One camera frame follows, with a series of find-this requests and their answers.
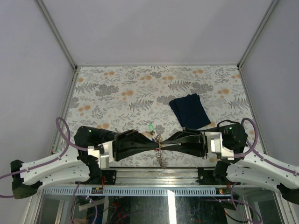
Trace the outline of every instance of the dark towel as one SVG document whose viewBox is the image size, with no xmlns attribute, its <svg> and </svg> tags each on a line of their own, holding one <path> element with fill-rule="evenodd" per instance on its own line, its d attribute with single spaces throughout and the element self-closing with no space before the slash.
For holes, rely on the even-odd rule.
<svg viewBox="0 0 299 224">
<path fill-rule="evenodd" d="M 196 93 L 174 99 L 169 105 L 182 127 L 198 129 L 211 123 Z"/>
</svg>

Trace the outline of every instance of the green clip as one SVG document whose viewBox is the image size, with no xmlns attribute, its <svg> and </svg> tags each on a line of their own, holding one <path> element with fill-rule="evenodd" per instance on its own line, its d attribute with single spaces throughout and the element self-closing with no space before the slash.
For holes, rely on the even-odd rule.
<svg viewBox="0 0 299 224">
<path fill-rule="evenodd" d="M 155 129 L 154 129 L 154 126 L 153 126 L 153 125 L 149 125 L 149 131 L 150 131 L 150 132 L 154 132 L 154 131 L 155 131 Z"/>
</svg>

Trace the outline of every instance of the white wall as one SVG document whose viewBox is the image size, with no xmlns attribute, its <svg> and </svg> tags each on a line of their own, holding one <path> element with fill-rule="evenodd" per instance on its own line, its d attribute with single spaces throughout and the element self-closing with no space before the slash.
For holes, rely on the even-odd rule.
<svg viewBox="0 0 299 224">
<path fill-rule="evenodd" d="M 298 21 L 299 1 L 280 1 L 242 69 L 269 154 L 297 166 Z"/>
<path fill-rule="evenodd" d="M 237 64 L 271 0 L 44 2 L 77 64 Z"/>
<path fill-rule="evenodd" d="M 47 155 L 72 70 L 33 0 L 0 6 L 0 175 Z M 12 178 L 0 181 L 11 195 Z M 0 199 L 0 223 L 19 224 L 27 200 Z"/>
</svg>

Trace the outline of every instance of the floral tablecloth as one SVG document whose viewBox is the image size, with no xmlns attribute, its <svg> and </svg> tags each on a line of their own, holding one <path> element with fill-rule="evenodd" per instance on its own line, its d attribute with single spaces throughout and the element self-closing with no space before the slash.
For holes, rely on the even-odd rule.
<svg viewBox="0 0 299 224">
<path fill-rule="evenodd" d="M 151 138 L 146 133 L 149 124 L 166 139 L 182 129 L 168 103 L 192 93 L 200 96 L 211 120 L 204 128 L 214 127 L 224 119 L 252 118 L 235 66 L 81 67 L 67 116 L 71 139 L 80 126 L 115 132 L 136 129 Z M 248 124 L 246 130 L 252 140 L 253 128 Z M 204 160 L 171 151 L 165 151 L 164 158 L 167 167 L 211 167 L 217 162 L 215 155 Z M 159 164 L 153 150 L 112 162 L 110 166 Z"/>
</svg>

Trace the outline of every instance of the navy blue cloth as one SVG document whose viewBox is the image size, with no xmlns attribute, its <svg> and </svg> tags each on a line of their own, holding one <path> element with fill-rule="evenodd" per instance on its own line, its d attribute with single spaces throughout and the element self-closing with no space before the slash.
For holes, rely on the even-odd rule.
<svg viewBox="0 0 299 224">
<path fill-rule="evenodd" d="M 211 123 L 196 93 L 174 99 L 170 101 L 169 106 L 182 127 L 198 129 Z"/>
</svg>

